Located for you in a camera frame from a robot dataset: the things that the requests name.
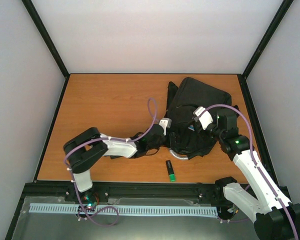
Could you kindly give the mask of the green black highlighter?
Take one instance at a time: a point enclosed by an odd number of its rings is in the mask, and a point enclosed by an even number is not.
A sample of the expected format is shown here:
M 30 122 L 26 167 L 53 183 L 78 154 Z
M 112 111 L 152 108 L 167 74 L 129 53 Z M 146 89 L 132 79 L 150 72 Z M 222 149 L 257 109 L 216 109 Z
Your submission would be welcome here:
M 170 182 L 175 182 L 176 181 L 176 176 L 175 176 L 175 173 L 174 173 L 172 162 L 170 160 L 166 160 L 165 163 L 166 163 L 167 173 L 168 173 L 168 177 L 169 177 Z

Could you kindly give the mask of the black student backpack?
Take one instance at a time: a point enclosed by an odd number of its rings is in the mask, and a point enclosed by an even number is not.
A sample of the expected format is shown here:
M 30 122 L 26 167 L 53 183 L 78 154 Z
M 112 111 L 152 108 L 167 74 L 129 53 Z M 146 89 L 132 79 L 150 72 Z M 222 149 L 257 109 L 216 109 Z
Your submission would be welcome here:
M 171 120 L 165 146 L 179 160 L 208 155 L 215 144 L 239 136 L 239 109 L 230 93 L 192 77 L 169 82 L 165 117 Z

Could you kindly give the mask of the dog picture book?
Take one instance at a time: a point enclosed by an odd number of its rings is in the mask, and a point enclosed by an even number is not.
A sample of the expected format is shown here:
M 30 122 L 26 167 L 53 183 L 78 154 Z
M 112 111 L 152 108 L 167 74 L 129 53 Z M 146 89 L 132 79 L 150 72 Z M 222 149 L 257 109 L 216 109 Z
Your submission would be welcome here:
M 187 128 L 188 128 L 189 130 L 193 131 L 193 132 L 195 131 L 195 128 L 194 128 L 194 126 L 193 126 L 192 124 L 191 124 L 190 126 L 188 126 Z

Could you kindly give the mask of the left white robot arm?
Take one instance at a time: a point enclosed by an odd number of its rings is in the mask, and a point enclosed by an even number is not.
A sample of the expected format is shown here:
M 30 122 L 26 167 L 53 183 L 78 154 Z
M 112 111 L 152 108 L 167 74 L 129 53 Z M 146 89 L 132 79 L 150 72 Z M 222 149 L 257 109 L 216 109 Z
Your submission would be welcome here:
M 90 168 L 101 157 L 136 159 L 146 156 L 149 151 L 159 150 L 164 145 L 170 126 L 171 120 L 163 118 L 145 132 L 139 132 L 130 138 L 107 136 L 96 127 L 91 127 L 66 142 L 63 146 L 65 162 L 76 183 L 76 195 L 85 202 L 93 198 Z

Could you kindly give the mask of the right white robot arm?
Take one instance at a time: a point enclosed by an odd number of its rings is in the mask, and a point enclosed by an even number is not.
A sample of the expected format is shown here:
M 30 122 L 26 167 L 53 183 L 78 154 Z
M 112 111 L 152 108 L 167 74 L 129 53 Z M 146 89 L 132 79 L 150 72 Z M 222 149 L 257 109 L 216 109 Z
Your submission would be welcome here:
M 210 110 L 218 108 L 215 117 Z M 254 150 L 252 137 L 239 133 L 242 113 L 226 104 L 198 107 L 194 120 L 202 131 L 219 142 L 221 150 L 240 169 L 252 188 L 248 193 L 237 182 L 223 179 L 223 197 L 236 205 L 253 223 L 261 240 L 300 240 L 300 204 L 294 204 L 275 184 Z

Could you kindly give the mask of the pink black highlighter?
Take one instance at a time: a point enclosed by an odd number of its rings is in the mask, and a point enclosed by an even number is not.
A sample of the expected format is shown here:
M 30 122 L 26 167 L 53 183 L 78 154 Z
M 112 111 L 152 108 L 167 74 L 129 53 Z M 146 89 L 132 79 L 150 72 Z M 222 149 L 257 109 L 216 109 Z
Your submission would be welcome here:
M 112 159 L 112 160 L 113 160 L 113 159 L 118 159 L 118 158 L 120 158 L 120 157 L 121 157 L 121 156 L 117 156 L 117 155 L 111 155 L 111 156 L 110 156 L 110 159 Z

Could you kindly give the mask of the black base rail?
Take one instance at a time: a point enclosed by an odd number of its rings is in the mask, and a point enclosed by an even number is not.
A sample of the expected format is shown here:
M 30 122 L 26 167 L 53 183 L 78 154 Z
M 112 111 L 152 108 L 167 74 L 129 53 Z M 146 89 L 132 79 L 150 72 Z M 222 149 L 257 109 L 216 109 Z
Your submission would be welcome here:
M 230 206 L 231 202 L 221 197 L 220 188 L 204 183 L 124 183 L 94 182 L 93 187 L 79 198 L 83 203 L 108 203 L 110 199 L 184 199 L 214 207 Z M 67 202 L 78 202 L 74 184 L 67 181 L 37 181 L 26 183 L 21 196 L 64 197 Z

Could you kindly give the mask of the left black frame post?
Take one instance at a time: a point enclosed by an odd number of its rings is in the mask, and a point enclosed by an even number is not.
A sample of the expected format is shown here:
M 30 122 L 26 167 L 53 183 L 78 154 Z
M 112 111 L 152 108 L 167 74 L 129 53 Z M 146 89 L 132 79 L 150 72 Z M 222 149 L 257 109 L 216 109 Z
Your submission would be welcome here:
M 33 4 L 32 0 L 21 0 L 23 6 L 25 7 L 26 11 L 28 12 L 30 18 L 32 19 L 36 29 L 38 30 L 40 36 L 42 37 L 45 45 L 47 46 L 51 56 L 53 57 L 56 65 L 58 66 L 62 76 L 65 80 L 68 80 L 70 77 L 70 73 L 67 70 L 49 32 L 47 31 L 35 5 Z

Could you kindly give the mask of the black frame post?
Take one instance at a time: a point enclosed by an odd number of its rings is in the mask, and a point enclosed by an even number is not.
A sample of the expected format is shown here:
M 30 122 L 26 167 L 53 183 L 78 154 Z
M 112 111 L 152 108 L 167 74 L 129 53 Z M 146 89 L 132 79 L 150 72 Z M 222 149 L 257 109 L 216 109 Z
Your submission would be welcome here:
M 262 53 L 266 49 L 268 43 L 272 39 L 274 33 L 276 32 L 277 28 L 281 24 L 282 20 L 284 19 L 286 13 L 290 9 L 291 5 L 293 4 L 294 0 L 283 0 L 276 11 L 274 17 L 272 18 L 270 24 L 268 25 L 264 35 L 262 36 L 259 44 L 257 45 L 253 55 L 251 56 L 248 64 L 246 65 L 243 73 L 242 78 L 246 81 L 253 71 L 254 67 L 256 66 L 258 60 L 260 59 Z
M 67 70 L 49 32 L 47 31 L 35 5 L 33 4 L 32 0 L 21 0 L 23 6 L 25 7 L 26 11 L 28 12 L 30 18 L 32 19 L 36 29 L 38 30 L 40 36 L 42 37 L 45 45 L 47 46 L 51 56 L 53 57 L 56 65 L 58 66 L 62 76 L 65 80 L 68 80 L 70 77 L 70 73 Z

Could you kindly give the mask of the right black frame post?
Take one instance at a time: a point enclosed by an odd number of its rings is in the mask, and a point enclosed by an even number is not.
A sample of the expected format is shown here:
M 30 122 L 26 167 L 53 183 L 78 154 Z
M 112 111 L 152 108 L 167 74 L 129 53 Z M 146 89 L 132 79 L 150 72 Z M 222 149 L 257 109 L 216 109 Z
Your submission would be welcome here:
M 268 43 L 272 39 L 274 33 L 276 32 L 277 28 L 281 24 L 282 20 L 284 19 L 286 13 L 290 9 L 291 5 L 293 4 L 294 0 L 283 0 L 276 11 L 274 17 L 272 18 L 270 24 L 268 25 L 264 35 L 262 36 L 259 44 L 257 45 L 253 55 L 251 56 L 248 64 L 246 65 L 243 73 L 242 78 L 246 81 L 253 71 L 254 67 L 256 66 L 258 60 L 260 59 L 262 53 L 266 49 Z

